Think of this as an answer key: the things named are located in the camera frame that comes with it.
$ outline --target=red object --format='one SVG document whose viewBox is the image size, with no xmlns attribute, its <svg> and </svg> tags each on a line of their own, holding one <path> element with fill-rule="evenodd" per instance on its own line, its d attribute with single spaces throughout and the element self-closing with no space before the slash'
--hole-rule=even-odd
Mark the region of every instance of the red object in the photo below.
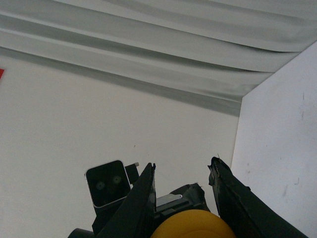
<svg viewBox="0 0 317 238">
<path fill-rule="evenodd" d="M 2 77 L 3 72 L 4 72 L 4 69 L 0 68 L 0 79 Z"/>
</svg>

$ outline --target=white backdrop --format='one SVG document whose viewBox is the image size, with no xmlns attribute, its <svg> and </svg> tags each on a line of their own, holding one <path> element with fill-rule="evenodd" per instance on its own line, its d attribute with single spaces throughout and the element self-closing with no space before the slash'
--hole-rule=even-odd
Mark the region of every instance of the white backdrop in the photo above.
<svg viewBox="0 0 317 238">
<path fill-rule="evenodd" d="M 317 43 L 243 98 L 232 171 L 273 211 L 317 237 Z"/>
<path fill-rule="evenodd" d="M 158 196 L 198 182 L 216 213 L 207 165 L 217 154 L 231 163 L 237 117 L 24 59 L 0 57 L 1 237 L 91 230 L 84 173 L 115 159 L 140 172 L 156 163 Z"/>
</svg>

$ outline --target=yellow ball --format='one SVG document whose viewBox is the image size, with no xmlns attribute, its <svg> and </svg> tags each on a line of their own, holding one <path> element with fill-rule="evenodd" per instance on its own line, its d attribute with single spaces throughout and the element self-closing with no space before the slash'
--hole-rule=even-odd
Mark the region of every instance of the yellow ball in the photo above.
<svg viewBox="0 0 317 238">
<path fill-rule="evenodd" d="M 203 210 L 187 210 L 165 220 L 151 238 L 235 238 L 223 219 Z"/>
</svg>

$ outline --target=gray fabric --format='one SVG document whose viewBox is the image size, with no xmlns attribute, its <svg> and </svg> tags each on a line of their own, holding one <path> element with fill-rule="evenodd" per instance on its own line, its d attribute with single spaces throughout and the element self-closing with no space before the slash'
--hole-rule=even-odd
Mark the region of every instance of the gray fabric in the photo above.
<svg viewBox="0 0 317 238">
<path fill-rule="evenodd" d="M 8 50 L 0 47 L 0 56 L 10 57 L 16 60 L 24 60 L 30 63 L 52 67 L 57 70 L 63 70 L 72 74 L 83 75 L 86 77 L 100 80 L 106 83 L 119 85 L 122 87 L 131 88 L 133 90 L 150 93 L 160 97 L 180 101 L 182 103 L 192 104 L 208 110 L 217 111 L 238 117 L 240 115 L 240 103 L 209 97 L 201 94 L 189 93 L 173 88 L 158 86 L 156 84 L 146 83 L 128 77 L 122 77 L 103 71 L 93 70 L 77 66 L 74 64 L 63 63 L 60 61 L 33 56 L 26 53 L 21 53 L 13 50 Z"/>
<path fill-rule="evenodd" d="M 0 0 L 2 48 L 234 103 L 316 40 L 316 0 Z"/>
</svg>

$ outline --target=camera lens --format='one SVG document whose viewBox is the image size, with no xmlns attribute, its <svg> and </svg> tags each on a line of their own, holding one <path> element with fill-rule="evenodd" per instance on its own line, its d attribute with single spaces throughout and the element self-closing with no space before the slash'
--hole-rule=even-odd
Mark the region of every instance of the camera lens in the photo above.
<svg viewBox="0 0 317 238">
<path fill-rule="evenodd" d="M 100 182 L 98 182 L 98 183 L 96 184 L 96 189 L 101 190 L 101 189 L 103 189 L 105 186 L 106 186 L 105 183 L 102 182 L 102 181 L 100 181 Z"/>
<path fill-rule="evenodd" d="M 114 184 L 119 184 L 121 182 L 122 178 L 120 176 L 114 176 L 112 178 L 112 181 Z"/>
</svg>

